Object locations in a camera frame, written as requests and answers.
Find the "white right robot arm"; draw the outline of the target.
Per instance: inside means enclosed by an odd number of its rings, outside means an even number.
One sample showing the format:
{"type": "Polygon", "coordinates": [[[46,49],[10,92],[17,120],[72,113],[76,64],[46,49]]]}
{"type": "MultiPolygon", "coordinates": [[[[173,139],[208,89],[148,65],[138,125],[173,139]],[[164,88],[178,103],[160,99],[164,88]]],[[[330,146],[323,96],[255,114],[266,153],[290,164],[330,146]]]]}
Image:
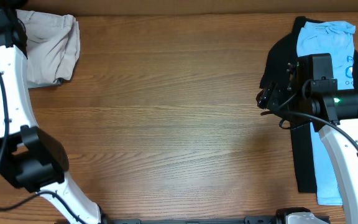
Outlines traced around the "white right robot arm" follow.
{"type": "Polygon", "coordinates": [[[288,86],[269,83],[257,106],[294,125],[312,123],[333,165],[346,223],[358,223],[358,92],[338,89],[330,54],[300,57],[287,72],[288,86]]]}

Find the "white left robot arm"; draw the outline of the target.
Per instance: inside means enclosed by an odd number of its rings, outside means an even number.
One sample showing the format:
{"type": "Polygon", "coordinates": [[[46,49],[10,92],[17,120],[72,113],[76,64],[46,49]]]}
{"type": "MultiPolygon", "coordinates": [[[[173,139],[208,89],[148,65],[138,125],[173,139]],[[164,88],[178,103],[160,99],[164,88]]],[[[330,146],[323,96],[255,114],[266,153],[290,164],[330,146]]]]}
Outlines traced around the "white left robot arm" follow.
{"type": "Polygon", "coordinates": [[[17,10],[25,1],[0,1],[0,176],[30,197],[48,200],[69,223],[109,223],[79,188],[62,144],[39,128],[27,86],[27,35],[17,10]]]}

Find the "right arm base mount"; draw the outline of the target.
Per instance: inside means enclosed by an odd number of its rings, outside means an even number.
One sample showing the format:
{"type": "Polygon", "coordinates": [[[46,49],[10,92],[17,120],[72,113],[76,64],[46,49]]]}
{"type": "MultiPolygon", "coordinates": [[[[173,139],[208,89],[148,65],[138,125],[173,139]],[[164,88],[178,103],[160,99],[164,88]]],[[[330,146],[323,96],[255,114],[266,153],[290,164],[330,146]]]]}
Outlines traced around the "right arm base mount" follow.
{"type": "Polygon", "coordinates": [[[276,211],[274,224],[330,224],[329,217],[316,217],[305,207],[281,208],[276,211]]]}

